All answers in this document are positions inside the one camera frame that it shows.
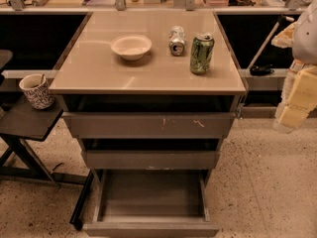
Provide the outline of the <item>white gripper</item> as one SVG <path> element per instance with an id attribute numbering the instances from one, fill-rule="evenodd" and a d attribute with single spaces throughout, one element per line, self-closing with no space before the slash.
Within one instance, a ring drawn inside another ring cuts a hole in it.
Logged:
<path id="1" fill-rule="evenodd" d="M 291 23 L 273 37 L 271 44 L 278 48 L 291 48 L 295 24 Z M 295 60 L 290 66 L 281 94 L 282 100 L 275 112 L 273 128 L 289 134 L 298 129 L 311 111 L 317 107 L 317 67 L 305 67 Z"/>

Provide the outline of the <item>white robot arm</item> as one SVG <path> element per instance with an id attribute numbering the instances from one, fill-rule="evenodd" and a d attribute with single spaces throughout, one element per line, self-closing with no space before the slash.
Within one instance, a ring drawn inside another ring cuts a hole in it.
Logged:
<path id="1" fill-rule="evenodd" d="M 280 133 L 298 129 L 317 107 L 317 0 L 314 0 L 271 43 L 291 48 L 293 63 L 283 83 L 273 128 Z"/>

